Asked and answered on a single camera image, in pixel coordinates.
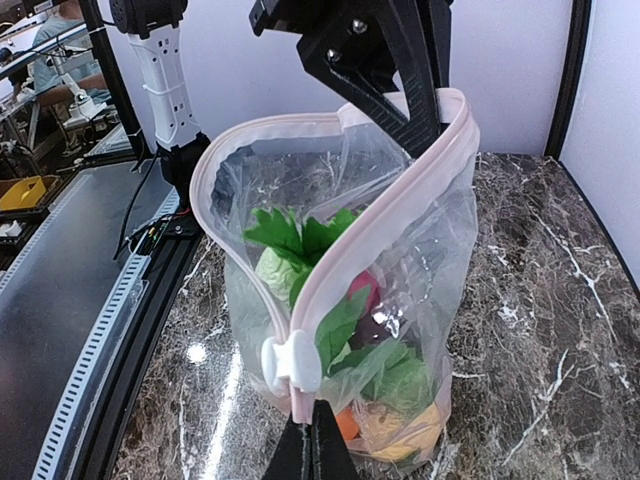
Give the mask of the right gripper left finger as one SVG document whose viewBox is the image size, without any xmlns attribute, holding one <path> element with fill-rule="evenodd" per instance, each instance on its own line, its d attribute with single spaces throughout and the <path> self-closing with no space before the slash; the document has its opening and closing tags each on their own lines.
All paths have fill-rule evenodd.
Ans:
<svg viewBox="0 0 640 480">
<path fill-rule="evenodd" d="M 312 426 L 287 420 L 263 480 L 310 480 L 312 475 Z"/>
</svg>

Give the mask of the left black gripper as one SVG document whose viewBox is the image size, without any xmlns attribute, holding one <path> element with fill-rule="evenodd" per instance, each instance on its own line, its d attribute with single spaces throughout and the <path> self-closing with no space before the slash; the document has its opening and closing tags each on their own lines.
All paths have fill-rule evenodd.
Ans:
<svg viewBox="0 0 640 480">
<path fill-rule="evenodd" d="M 306 73 L 356 106 L 411 155 L 441 134 L 437 90 L 449 85 L 450 1 L 257 1 L 253 33 L 298 34 Z M 387 95 L 398 88 L 409 114 Z"/>
</svg>

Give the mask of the white toy radish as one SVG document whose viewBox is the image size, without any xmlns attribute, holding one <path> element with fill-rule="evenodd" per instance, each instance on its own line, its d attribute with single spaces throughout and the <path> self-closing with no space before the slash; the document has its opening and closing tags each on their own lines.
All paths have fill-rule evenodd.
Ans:
<svg viewBox="0 0 640 480">
<path fill-rule="evenodd" d="M 255 273 L 271 294 L 289 309 L 294 307 L 300 284 L 311 272 L 308 266 L 295 266 L 281 258 L 272 248 L 267 247 L 255 267 Z"/>
</svg>

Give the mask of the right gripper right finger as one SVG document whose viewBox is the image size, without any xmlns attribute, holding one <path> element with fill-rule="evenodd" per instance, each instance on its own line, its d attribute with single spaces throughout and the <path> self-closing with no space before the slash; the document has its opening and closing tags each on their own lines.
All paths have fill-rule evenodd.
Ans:
<svg viewBox="0 0 640 480">
<path fill-rule="evenodd" d="M 311 478 L 358 480 L 358 473 L 330 404 L 316 400 L 311 425 Z"/>
</svg>

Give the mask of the green toy leaf vegetable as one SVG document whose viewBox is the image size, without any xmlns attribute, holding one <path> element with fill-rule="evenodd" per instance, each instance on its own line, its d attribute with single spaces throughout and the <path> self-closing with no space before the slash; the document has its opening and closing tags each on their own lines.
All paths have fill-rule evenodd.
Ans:
<svg viewBox="0 0 640 480">
<path fill-rule="evenodd" d="M 416 413 L 434 396 L 416 306 L 408 293 L 381 288 L 380 304 L 371 312 L 388 315 L 392 336 L 379 345 L 352 350 L 348 341 L 362 317 L 361 310 L 360 299 L 350 300 L 346 293 L 316 331 L 322 367 L 318 397 L 328 401 L 335 412 L 363 401 L 389 406 L 404 415 Z"/>
</svg>

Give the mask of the orange toy tangerine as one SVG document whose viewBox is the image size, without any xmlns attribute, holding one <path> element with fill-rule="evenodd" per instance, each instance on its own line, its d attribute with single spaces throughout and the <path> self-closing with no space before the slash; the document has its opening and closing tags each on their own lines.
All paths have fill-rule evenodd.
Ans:
<svg viewBox="0 0 640 480">
<path fill-rule="evenodd" d="M 346 407 L 336 414 L 335 420 L 345 442 L 352 441 L 359 435 L 359 426 L 350 407 Z"/>
</svg>

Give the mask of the yellow toy lemon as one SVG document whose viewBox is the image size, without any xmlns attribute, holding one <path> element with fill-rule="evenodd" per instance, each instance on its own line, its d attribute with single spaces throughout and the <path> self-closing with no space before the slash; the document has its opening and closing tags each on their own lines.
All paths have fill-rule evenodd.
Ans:
<svg viewBox="0 0 640 480">
<path fill-rule="evenodd" d="M 357 451 L 383 462 L 401 462 L 415 456 L 426 460 L 449 419 L 450 409 L 429 405 L 415 419 L 382 404 L 373 404 L 359 417 Z"/>
</svg>

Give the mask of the red toy strawberry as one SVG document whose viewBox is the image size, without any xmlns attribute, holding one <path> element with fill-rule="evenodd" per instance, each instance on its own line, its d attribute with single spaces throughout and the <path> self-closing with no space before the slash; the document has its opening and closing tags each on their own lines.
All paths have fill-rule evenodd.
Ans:
<svg viewBox="0 0 640 480">
<path fill-rule="evenodd" d="M 347 295 L 350 300 L 355 297 L 360 299 L 362 304 L 361 315 L 364 316 L 380 304 L 381 287 L 369 271 L 363 271 L 352 281 Z"/>
</svg>

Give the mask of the dark red toy beet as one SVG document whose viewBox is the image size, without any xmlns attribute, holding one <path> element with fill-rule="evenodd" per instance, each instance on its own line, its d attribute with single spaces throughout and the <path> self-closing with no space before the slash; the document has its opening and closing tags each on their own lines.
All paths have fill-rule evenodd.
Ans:
<svg viewBox="0 0 640 480">
<path fill-rule="evenodd" d="M 348 344 L 352 350 L 366 346 L 379 345 L 392 336 L 388 326 L 389 318 L 385 312 L 375 311 L 362 316 L 350 337 Z"/>
</svg>

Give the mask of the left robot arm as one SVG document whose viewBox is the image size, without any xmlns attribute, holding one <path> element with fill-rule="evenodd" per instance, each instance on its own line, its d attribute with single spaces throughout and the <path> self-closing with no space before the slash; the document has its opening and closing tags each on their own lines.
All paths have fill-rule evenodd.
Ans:
<svg viewBox="0 0 640 480">
<path fill-rule="evenodd" d="M 179 52 L 184 1 L 113 1 L 116 28 L 141 63 L 164 179 L 182 208 L 209 138 L 197 124 Z M 436 91 L 449 84 L 448 1 L 257 1 L 249 21 L 299 35 L 304 70 L 352 103 L 412 158 L 422 155 L 445 123 Z"/>
</svg>

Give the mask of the clear zip top bag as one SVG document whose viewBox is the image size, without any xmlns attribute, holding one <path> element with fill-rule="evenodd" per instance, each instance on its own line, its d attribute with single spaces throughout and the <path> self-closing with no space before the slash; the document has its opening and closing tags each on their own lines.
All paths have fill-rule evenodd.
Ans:
<svg viewBox="0 0 640 480">
<path fill-rule="evenodd" d="M 308 420 L 322 384 L 315 334 L 352 281 L 369 271 L 418 310 L 429 405 L 451 412 L 447 339 L 478 236 L 473 191 L 480 131 L 465 95 L 437 92 L 442 133 L 412 158 L 363 112 L 288 114 L 237 125 L 198 161 L 190 199 L 201 228 L 225 253 L 233 335 L 252 387 Z M 267 248 L 311 272 L 294 307 L 255 273 Z"/>
</svg>

